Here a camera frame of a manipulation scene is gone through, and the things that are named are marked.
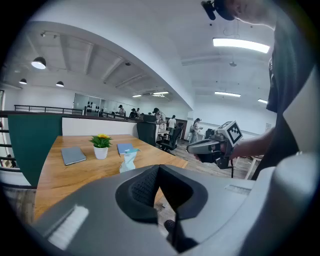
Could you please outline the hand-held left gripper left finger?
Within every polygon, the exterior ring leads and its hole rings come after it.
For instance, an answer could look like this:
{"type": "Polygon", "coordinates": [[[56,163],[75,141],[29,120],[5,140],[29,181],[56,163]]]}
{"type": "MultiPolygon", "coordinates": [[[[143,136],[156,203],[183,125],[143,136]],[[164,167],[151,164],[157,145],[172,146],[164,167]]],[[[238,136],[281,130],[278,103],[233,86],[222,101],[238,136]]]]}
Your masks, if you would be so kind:
{"type": "Polygon", "coordinates": [[[159,165],[149,165],[120,174],[124,180],[116,189],[115,200],[122,212],[135,222],[158,223],[154,204],[160,188],[159,167],[159,165]]]}

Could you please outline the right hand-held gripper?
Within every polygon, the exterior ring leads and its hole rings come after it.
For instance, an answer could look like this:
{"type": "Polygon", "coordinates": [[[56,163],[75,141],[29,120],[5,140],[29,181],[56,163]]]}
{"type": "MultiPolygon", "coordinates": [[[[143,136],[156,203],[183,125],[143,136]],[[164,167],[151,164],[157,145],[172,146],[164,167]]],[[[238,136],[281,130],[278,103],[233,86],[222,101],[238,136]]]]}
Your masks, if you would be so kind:
{"type": "Polygon", "coordinates": [[[230,156],[233,153],[234,147],[243,138],[242,132],[234,121],[227,121],[217,129],[212,130],[207,139],[199,140],[190,143],[186,150],[190,154],[205,155],[211,154],[219,147],[221,143],[226,143],[226,151],[224,155],[220,155],[215,159],[214,164],[221,170],[233,168],[233,161],[230,156]]]}

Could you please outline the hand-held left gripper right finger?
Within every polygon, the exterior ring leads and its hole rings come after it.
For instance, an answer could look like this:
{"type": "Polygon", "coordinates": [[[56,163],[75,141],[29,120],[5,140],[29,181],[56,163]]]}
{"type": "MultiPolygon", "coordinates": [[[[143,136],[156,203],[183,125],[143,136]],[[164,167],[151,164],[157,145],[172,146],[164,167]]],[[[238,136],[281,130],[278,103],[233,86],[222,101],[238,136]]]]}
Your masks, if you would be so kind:
{"type": "Polygon", "coordinates": [[[159,166],[158,183],[179,221],[197,217],[207,203],[207,189],[173,165],[159,166]]]}

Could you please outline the teal translucent plastic piece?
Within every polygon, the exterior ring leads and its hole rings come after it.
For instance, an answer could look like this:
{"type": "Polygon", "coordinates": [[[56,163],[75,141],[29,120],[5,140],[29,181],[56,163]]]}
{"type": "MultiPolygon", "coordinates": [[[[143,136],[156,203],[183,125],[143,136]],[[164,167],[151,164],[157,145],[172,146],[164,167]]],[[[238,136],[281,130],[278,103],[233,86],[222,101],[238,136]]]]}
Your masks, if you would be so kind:
{"type": "Polygon", "coordinates": [[[124,153],[124,161],[122,162],[120,168],[119,168],[119,172],[120,173],[124,173],[127,171],[131,171],[134,170],[136,168],[135,164],[134,164],[134,160],[137,156],[137,153],[140,150],[137,148],[133,148],[133,149],[127,149],[125,150],[124,153]]]}

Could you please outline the person's right forearm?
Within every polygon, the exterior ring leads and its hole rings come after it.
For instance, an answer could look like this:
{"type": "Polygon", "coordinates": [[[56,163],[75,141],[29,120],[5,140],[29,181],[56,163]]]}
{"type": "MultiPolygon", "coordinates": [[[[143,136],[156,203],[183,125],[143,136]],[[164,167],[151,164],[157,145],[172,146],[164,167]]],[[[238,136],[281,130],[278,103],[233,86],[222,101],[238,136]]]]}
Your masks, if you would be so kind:
{"type": "Polygon", "coordinates": [[[264,155],[274,136],[275,128],[272,127],[264,134],[253,138],[242,139],[233,149],[230,159],[238,157],[253,157],[264,155]]]}

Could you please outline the person's right hand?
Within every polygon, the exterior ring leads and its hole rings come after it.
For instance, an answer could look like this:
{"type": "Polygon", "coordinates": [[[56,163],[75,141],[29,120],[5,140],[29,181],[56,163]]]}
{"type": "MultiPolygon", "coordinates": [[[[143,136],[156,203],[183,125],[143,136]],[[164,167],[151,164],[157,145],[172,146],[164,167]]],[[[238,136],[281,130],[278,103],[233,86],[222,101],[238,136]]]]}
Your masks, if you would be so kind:
{"type": "Polygon", "coordinates": [[[194,154],[195,158],[202,163],[214,163],[216,158],[220,155],[224,155],[226,153],[226,146],[225,142],[212,144],[208,146],[210,153],[206,154],[194,154]]]}

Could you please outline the blue notebook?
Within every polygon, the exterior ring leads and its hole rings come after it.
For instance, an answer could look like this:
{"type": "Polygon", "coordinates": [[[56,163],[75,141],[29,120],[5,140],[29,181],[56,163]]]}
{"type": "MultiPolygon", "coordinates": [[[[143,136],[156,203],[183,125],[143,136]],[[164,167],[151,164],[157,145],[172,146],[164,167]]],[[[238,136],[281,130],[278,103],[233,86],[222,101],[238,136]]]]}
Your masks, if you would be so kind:
{"type": "Polygon", "coordinates": [[[117,151],[119,155],[124,155],[126,151],[132,150],[134,147],[131,143],[118,143],[117,151]]]}

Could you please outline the potted sunflower plant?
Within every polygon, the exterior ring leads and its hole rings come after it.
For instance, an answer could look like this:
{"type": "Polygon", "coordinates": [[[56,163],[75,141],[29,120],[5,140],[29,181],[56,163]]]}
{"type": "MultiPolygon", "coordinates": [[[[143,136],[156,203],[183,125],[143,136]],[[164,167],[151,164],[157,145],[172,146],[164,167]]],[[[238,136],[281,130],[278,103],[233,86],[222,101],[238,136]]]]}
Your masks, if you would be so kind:
{"type": "Polygon", "coordinates": [[[104,160],[107,157],[108,149],[111,147],[112,138],[106,134],[98,134],[89,140],[93,144],[95,157],[98,160],[104,160]]]}

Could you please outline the grey notebook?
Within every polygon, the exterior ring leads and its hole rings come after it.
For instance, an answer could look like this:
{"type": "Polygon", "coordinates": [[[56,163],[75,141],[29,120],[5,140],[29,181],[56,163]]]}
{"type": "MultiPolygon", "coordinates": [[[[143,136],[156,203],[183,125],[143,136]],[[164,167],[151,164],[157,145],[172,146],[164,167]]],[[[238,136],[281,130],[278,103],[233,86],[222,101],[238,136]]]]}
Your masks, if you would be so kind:
{"type": "Polygon", "coordinates": [[[65,166],[83,162],[87,159],[79,147],[62,148],[61,155],[65,166]]]}

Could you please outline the white partition panel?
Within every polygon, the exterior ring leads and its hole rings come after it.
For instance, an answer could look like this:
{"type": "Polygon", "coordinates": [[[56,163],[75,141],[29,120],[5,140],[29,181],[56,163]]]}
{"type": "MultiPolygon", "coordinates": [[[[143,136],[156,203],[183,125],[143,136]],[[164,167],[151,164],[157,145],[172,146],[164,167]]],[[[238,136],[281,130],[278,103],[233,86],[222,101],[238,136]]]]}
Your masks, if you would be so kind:
{"type": "Polygon", "coordinates": [[[127,121],[62,118],[63,136],[96,136],[98,134],[131,135],[138,138],[137,123],[127,121]]]}

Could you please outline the green partition panel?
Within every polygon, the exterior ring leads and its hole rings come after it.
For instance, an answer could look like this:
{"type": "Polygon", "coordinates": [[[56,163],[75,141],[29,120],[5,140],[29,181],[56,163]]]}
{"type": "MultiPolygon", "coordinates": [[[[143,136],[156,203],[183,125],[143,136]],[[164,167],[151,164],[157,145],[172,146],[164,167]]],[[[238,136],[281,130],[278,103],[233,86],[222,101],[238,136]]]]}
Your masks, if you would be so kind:
{"type": "Polygon", "coordinates": [[[11,114],[7,121],[17,166],[30,185],[37,187],[48,153],[62,135],[62,116],[11,114]]]}

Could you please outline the person's black shirt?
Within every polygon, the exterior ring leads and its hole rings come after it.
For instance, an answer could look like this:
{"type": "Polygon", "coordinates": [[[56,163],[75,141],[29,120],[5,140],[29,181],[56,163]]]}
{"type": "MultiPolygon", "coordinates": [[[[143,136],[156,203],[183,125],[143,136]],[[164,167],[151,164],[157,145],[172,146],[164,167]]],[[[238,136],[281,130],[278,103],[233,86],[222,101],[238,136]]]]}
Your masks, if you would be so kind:
{"type": "Polygon", "coordinates": [[[276,123],[253,180],[261,170],[276,166],[298,151],[315,151],[320,145],[320,82],[316,60],[306,37],[286,15],[277,17],[269,64],[266,108],[276,113],[276,123]]]}

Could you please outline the black balcony railing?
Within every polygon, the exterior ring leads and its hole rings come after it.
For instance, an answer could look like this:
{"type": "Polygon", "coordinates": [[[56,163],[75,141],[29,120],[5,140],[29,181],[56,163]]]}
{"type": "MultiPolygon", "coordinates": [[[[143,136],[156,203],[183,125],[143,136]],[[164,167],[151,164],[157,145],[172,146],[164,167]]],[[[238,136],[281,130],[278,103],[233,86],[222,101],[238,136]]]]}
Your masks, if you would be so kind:
{"type": "Polygon", "coordinates": [[[52,113],[52,114],[80,115],[80,116],[84,114],[83,109],[40,106],[40,105],[15,104],[14,110],[16,112],[52,113]]]}

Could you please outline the large black pendant lamp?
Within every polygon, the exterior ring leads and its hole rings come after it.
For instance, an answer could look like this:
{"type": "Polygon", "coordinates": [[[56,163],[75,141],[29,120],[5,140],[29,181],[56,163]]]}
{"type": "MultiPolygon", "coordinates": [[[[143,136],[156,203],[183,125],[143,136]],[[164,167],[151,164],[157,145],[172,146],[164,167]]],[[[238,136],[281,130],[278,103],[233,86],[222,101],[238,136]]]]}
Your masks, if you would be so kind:
{"type": "Polygon", "coordinates": [[[38,56],[32,62],[31,65],[39,70],[45,70],[47,67],[47,63],[44,57],[38,56]]]}

